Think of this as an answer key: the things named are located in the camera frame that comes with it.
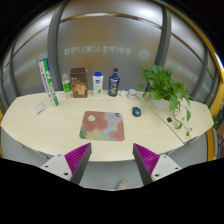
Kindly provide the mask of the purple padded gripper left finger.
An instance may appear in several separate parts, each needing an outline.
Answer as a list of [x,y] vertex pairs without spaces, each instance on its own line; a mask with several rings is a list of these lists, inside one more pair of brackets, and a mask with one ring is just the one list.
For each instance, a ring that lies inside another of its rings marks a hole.
[[91,144],[87,143],[65,155],[57,154],[53,156],[41,168],[78,185],[83,177],[91,153]]

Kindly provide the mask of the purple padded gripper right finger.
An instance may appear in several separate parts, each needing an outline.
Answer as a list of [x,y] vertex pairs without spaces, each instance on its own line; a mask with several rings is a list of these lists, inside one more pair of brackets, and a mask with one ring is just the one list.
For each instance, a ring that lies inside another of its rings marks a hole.
[[143,185],[148,185],[149,183],[181,170],[181,167],[168,155],[158,155],[136,143],[133,144],[133,155]]

